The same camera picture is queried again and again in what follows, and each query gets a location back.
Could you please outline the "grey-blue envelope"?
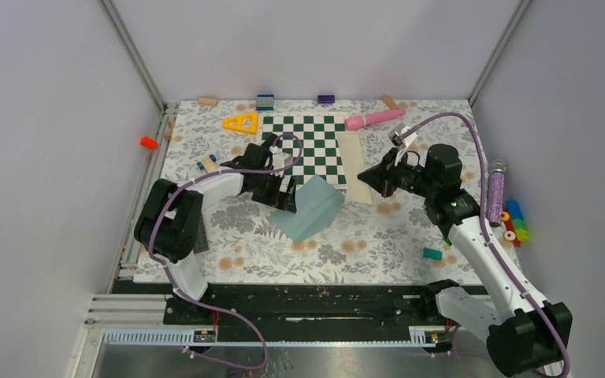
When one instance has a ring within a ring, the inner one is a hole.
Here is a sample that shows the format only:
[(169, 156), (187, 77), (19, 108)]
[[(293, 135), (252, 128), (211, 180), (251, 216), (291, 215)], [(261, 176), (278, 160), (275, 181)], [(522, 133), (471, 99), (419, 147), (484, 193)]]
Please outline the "grey-blue envelope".
[(328, 228), (344, 201), (344, 194), (320, 176), (313, 176), (296, 192), (296, 213), (275, 210), (269, 220), (291, 241), (301, 243)]

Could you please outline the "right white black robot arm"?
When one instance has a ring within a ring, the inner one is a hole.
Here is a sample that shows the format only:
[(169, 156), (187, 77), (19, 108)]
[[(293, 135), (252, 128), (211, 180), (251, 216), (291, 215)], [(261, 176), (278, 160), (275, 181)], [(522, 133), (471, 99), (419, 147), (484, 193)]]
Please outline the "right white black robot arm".
[(487, 305), (457, 283), (442, 280), (428, 286), (421, 316), (430, 324), (450, 319), (463, 326), (485, 343), (504, 376), (565, 361), (570, 310), (562, 302), (550, 302), (509, 260), (479, 204), (461, 187), (461, 172), (458, 151), (435, 144), (424, 165), (409, 164), (407, 153), (394, 147), (378, 165), (358, 174), (385, 198), (398, 189), (424, 198), (428, 218), (470, 263), (492, 300)]

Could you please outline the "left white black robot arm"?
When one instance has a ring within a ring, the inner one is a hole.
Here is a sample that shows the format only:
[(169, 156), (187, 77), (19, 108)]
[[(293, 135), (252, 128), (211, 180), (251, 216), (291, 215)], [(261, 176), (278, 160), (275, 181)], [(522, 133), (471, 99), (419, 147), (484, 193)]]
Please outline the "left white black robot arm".
[(213, 303), (204, 297), (209, 287), (195, 257), (195, 245), (205, 208), (244, 193), (262, 205), (296, 212), (297, 181), (291, 178), (282, 191), (284, 172), (298, 157), (279, 150), (280, 137), (271, 135), (251, 143), (244, 153), (186, 184), (156, 180), (135, 223), (134, 238), (161, 264), (173, 291), (185, 298), (183, 314), (193, 323), (210, 319)]

